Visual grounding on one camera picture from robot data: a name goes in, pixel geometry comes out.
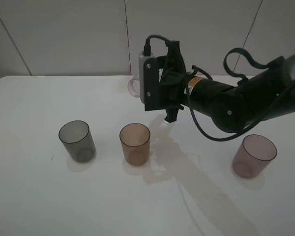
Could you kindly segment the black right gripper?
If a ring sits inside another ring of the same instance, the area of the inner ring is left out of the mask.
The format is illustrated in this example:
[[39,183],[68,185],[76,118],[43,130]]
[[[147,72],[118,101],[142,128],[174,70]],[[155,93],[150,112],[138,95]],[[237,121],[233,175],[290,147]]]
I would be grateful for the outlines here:
[[180,52],[179,41],[170,40],[166,42],[168,52],[166,56],[158,57],[162,75],[159,81],[159,104],[165,109],[168,123],[175,122],[179,110],[183,110],[184,76],[186,74],[184,60]]

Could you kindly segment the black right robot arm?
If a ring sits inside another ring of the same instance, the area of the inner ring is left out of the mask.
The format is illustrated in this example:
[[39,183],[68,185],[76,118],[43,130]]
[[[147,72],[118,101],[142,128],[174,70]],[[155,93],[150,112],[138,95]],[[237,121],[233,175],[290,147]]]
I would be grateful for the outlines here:
[[168,46],[167,54],[157,58],[162,70],[160,103],[174,106],[166,109],[167,122],[176,121],[178,111],[188,107],[210,117],[220,130],[242,134],[261,121],[295,112],[295,55],[260,64],[245,49],[231,53],[244,56],[261,73],[247,78],[228,70],[239,79],[236,86],[215,81],[196,66],[185,73],[179,43]]

